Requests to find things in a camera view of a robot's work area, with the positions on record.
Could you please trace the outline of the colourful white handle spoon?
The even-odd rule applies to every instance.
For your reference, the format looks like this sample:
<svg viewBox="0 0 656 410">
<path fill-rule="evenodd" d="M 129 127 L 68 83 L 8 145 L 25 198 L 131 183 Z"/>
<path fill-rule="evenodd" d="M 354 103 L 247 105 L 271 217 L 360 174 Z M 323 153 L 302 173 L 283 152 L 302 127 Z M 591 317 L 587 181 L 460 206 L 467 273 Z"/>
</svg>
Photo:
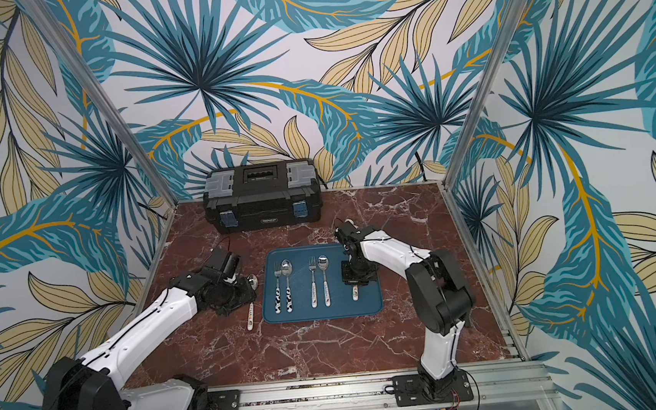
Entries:
<svg viewBox="0 0 656 410">
<path fill-rule="evenodd" d="M 250 275 L 250 276 L 247 277 L 247 282 L 249 282 L 249 284 L 250 284 L 251 289 L 253 290 L 253 292 L 256 292 L 256 291 L 257 291 L 257 287 L 258 287 L 258 285 L 259 285 L 258 277 L 254 276 L 254 275 L 252 274 L 252 275 Z M 249 331 L 250 331 L 250 330 L 253 330 L 253 329 L 254 329 L 254 326 L 255 326 L 255 323 L 254 323 L 254 314 L 255 314 L 255 308 L 254 308 L 254 307 L 255 307 L 255 305 L 254 305 L 254 303 L 255 303 L 255 300 L 253 300 L 253 301 L 249 304 L 249 306 L 248 306 L 249 311 L 248 311 L 248 316 L 247 316 L 247 318 L 248 318 L 248 321 L 247 321 L 247 330 L 249 330 Z"/>
</svg>

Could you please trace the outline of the cow pattern handle fork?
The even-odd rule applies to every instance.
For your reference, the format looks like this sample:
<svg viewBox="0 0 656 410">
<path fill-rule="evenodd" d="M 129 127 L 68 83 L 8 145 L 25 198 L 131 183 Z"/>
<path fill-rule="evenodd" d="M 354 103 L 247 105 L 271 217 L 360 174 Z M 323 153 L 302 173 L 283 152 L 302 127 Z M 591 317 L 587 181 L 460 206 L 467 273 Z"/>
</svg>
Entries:
<svg viewBox="0 0 656 410">
<path fill-rule="evenodd" d="M 281 287 L 280 287 L 280 278 L 282 276 L 281 272 L 281 265 L 279 263 L 274 265 L 275 270 L 273 271 L 274 273 L 274 278 L 275 278 L 275 301 L 274 301 L 274 308 L 275 308 L 275 313 L 276 314 L 281 314 L 282 313 L 282 298 L 281 298 Z"/>
</svg>

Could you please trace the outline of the cow pattern handle spoon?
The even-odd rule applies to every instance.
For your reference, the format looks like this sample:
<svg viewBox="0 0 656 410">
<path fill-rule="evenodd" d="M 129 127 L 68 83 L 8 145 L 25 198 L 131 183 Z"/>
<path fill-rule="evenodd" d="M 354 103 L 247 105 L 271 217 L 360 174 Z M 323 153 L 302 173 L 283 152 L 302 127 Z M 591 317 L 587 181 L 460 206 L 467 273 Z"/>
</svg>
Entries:
<svg viewBox="0 0 656 410">
<path fill-rule="evenodd" d="M 293 292 L 291 287 L 291 275 L 293 273 L 292 263 L 289 259 L 283 260 L 281 264 L 281 273 L 286 279 L 286 310 L 288 313 L 292 313 L 294 310 L 293 306 Z"/>
</svg>

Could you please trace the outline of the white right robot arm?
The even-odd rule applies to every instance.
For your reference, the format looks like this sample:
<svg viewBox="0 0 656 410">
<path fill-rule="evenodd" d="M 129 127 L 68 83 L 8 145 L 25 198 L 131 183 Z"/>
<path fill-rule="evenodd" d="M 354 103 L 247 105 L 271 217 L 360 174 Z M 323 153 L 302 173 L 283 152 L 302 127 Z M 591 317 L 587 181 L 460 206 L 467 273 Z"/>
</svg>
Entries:
<svg viewBox="0 0 656 410">
<path fill-rule="evenodd" d="M 360 229 L 350 220 L 336 227 L 335 237 L 348 257 L 341 264 L 348 286 L 375 282 L 381 266 L 408 283 L 414 311 L 426 328 L 419 374 L 435 385 L 452 378 L 461 331 L 476 302 L 456 257 L 445 249 L 417 248 L 374 226 Z"/>
</svg>

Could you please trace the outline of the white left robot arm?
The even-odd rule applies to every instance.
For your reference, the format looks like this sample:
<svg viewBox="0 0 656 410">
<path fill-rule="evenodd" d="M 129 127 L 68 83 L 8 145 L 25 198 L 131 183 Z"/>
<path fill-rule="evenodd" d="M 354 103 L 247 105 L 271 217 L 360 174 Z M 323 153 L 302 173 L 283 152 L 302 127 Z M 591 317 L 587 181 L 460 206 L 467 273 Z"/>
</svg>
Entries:
<svg viewBox="0 0 656 410">
<path fill-rule="evenodd" d="M 124 385 L 177 328 L 202 311 L 228 316 L 254 303 L 256 276 L 239 273 L 240 258 L 212 251 L 194 271 L 170 280 L 131 323 L 77 359 L 63 357 L 48 371 L 42 410 L 221 410 L 205 382 L 185 374 L 149 387 Z"/>
</svg>

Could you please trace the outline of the teal plastic tray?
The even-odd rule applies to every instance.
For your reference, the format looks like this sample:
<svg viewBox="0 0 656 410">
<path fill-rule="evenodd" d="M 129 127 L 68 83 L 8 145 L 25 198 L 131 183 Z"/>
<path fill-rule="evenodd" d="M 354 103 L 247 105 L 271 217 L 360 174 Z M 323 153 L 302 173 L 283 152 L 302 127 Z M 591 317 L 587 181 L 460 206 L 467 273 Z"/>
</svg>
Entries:
<svg viewBox="0 0 656 410">
<path fill-rule="evenodd" d="M 316 281 L 318 291 L 318 307 L 311 307 L 311 277 L 309 272 L 309 258 L 314 256 L 317 261 L 320 256 L 328 257 L 330 261 L 327 271 L 328 286 L 332 304 L 326 307 L 324 303 L 322 272 L 316 269 Z M 371 282 L 367 286 L 359 287 L 359 300 L 352 300 L 352 287 L 341 279 L 341 263 L 347 258 L 343 248 L 338 243 L 305 245 L 305 247 L 291 247 L 276 249 L 268 253 L 265 264 L 265 282 L 258 289 L 262 294 L 263 317 L 267 323 L 304 323 L 318 320 L 347 319 L 357 316 L 375 315 L 381 312 L 383 307 L 383 294 L 380 283 Z M 293 292 L 292 313 L 286 310 L 286 279 L 283 274 L 280 278 L 282 313 L 276 314 L 275 301 L 275 278 L 274 265 L 282 264 L 283 260 L 289 259 L 292 263 L 293 273 L 291 275 L 291 287 Z"/>
</svg>

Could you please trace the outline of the black plastic toolbox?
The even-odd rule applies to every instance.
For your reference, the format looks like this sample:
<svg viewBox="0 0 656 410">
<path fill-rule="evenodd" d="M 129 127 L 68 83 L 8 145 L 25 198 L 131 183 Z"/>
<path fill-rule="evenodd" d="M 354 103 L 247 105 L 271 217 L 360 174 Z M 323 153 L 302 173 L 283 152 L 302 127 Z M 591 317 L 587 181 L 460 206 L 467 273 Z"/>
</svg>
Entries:
<svg viewBox="0 0 656 410">
<path fill-rule="evenodd" d="M 223 234 L 314 223 L 323 205 L 320 179 L 309 159 L 214 171 L 202 202 L 205 219 Z"/>
</svg>

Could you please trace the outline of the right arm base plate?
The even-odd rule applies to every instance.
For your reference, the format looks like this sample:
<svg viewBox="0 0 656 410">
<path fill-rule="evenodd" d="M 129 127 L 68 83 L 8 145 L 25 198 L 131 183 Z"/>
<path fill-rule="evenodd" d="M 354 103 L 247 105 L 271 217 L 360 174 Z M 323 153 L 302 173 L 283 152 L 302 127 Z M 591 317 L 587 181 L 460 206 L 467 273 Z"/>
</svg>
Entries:
<svg viewBox="0 0 656 410">
<path fill-rule="evenodd" d="M 391 383 L 385 387 L 385 391 L 395 396 L 399 407 L 453 405 L 474 399 L 471 386 L 466 372 L 456 368 L 443 379 L 437 380 L 432 380 L 421 373 L 394 376 L 391 378 Z"/>
</svg>

